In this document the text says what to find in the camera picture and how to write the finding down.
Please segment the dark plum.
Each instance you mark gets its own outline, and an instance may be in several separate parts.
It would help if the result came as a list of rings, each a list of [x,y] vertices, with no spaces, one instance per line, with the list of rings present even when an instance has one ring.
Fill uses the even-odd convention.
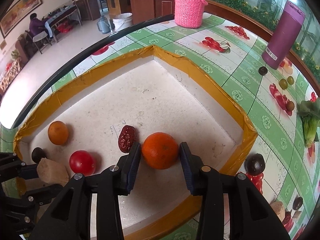
[[[41,159],[43,159],[43,158],[46,158],[45,151],[40,147],[34,148],[31,153],[32,161],[35,162],[36,164],[38,164],[41,161]]]

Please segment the large sugarcane chunk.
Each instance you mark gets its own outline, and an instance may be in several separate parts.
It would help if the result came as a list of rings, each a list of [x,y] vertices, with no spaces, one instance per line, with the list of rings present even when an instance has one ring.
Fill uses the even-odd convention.
[[[69,182],[69,174],[66,167],[53,160],[42,158],[36,170],[39,178],[47,184],[65,186]]]

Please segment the dark passion fruit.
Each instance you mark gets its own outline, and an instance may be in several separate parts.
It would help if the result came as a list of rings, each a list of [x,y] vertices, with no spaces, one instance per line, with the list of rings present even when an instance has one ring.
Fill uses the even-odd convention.
[[[265,161],[260,153],[252,154],[245,161],[245,169],[251,176],[257,176],[264,172]]]
[[[303,198],[301,196],[298,196],[295,198],[292,204],[292,209],[293,210],[299,210],[303,205]]]

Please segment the small pale orange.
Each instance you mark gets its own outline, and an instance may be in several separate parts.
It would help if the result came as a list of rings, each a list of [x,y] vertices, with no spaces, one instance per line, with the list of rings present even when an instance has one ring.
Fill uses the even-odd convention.
[[[67,125],[61,121],[54,121],[48,127],[48,138],[54,145],[64,145],[69,137]]]

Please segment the red tomato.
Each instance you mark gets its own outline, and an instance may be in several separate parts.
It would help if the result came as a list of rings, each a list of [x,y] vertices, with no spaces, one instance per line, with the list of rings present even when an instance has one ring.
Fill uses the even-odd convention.
[[[74,173],[91,176],[95,173],[96,161],[89,152],[78,150],[70,156],[69,166]]]

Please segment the red jujube front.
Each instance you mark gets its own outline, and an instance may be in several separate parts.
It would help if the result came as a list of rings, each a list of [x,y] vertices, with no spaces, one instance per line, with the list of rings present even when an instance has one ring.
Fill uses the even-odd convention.
[[[129,153],[133,143],[136,141],[136,129],[133,126],[125,125],[118,138],[118,147],[120,151],[123,153]]]

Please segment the red jujube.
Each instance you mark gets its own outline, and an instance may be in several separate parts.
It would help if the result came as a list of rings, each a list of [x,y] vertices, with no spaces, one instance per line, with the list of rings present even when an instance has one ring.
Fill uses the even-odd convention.
[[[282,221],[282,224],[283,225],[286,225],[286,224],[288,224],[289,222],[291,222],[291,212],[290,211],[286,211],[285,212],[285,218],[283,219],[283,221]]]
[[[133,143],[136,141],[136,129],[133,126],[125,125],[118,138],[118,147],[120,151],[123,153],[129,153]]]

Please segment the large orange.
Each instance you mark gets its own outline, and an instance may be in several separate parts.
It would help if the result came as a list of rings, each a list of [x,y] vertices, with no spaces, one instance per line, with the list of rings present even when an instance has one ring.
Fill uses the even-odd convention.
[[[179,146],[175,139],[163,132],[149,135],[142,145],[142,156],[153,169],[166,170],[178,160]]]

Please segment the small sugarcane chunk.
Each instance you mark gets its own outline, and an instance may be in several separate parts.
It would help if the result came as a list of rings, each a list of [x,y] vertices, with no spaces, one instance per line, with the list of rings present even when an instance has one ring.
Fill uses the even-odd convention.
[[[298,218],[300,217],[301,213],[302,213],[301,211],[296,210],[295,213],[293,214],[293,217],[292,217],[292,218],[293,218],[293,219],[298,219]]]

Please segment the brown small fruit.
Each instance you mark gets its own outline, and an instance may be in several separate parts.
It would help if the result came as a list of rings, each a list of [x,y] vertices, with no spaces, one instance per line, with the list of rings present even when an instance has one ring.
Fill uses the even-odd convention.
[[[286,110],[287,111],[293,111],[295,109],[295,104],[293,101],[288,101],[286,103]]]

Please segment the bok choy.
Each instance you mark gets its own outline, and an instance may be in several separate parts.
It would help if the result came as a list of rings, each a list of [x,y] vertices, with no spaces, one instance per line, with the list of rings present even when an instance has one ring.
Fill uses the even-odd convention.
[[[319,128],[319,98],[316,101],[301,101],[297,105],[297,113],[303,124],[304,144],[311,147],[314,141],[318,141],[317,128]]]

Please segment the green olive fruit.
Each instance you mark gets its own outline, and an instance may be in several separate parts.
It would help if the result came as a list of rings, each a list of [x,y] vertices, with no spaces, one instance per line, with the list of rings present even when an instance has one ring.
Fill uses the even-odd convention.
[[[280,86],[281,89],[286,90],[288,88],[287,80],[281,79],[279,81],[279,86]]]
[[[292,76],[289,76],[288,78],[287,78],[287,82],[288,82],[288,84],[290,84],[291,86],[294,84],[294,78],[292,77]]]

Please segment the seated person purple shirt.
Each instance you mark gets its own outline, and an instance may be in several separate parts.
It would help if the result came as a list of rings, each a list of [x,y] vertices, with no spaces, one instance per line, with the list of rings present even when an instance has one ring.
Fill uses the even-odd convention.
[[[47,28],[45,27],[45,23],[46,23],[46,19],[39,20],[37,18],[37,14],[32,13],[30,15],[30,24],[29,24],[29,30],[32,33],[32,35],[36,36],[43,31],[45,31],[49,35],[49,32],[48,32]]]

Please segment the white foam tray yellow tape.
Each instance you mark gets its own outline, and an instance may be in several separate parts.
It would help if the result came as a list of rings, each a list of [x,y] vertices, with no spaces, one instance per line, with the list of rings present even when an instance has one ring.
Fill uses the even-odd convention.
[[[234,175],[257,132],[246,112],[202,68],[158,46],[81,74],[46,98],[15,135],[14,149],[43,148],[68,165],[76,150],[105,169],[128,144],[186,142],[204,164]]]

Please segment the dark green small fruit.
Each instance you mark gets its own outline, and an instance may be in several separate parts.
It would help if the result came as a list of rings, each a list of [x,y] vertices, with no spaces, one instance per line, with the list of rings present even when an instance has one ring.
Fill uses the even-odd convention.
[[[259,69],[258,69],[258,72],[261,76],[264,76],[268,73],[268,70],[265,66],[261,66]]]

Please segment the grey kettle on floor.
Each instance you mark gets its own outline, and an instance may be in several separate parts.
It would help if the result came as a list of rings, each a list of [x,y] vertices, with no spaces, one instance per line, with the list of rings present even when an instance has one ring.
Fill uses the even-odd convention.
[[[99,21],[97,22],[97,28],[102,34],[108,34],[111,32],[108,20],[104,15],[101,15]]]

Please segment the white bucket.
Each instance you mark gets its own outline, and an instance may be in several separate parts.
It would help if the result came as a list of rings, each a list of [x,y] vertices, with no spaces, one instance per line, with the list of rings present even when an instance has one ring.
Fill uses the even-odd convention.
[[[123,14],[116,15],[113,18],[115,31],[120,31],[126,29],[133,25],[132,13],[127,12]]]

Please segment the purple thermos bottle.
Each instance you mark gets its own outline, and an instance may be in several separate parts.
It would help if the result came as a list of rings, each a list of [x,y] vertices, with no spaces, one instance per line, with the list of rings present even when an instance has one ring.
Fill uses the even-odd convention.
[[[294,44],[304,20],[304,12],[287,0],[276,29],[262,53],[267,65],[273,69],[279,67]]]

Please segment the wooden cabinet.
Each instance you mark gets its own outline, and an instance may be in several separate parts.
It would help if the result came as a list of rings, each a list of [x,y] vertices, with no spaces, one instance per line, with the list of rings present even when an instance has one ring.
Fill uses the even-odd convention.
[[[175,11],[175,0],[116,0],[120,12],[130,12],[133,24],[171,15]]]

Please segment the pink knitted jar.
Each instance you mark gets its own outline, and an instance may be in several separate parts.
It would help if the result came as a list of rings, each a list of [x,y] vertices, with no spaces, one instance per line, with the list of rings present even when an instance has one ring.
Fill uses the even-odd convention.
[[[199,28],[207,4],[206,0],[175,0],[175,23],[185,28]]]

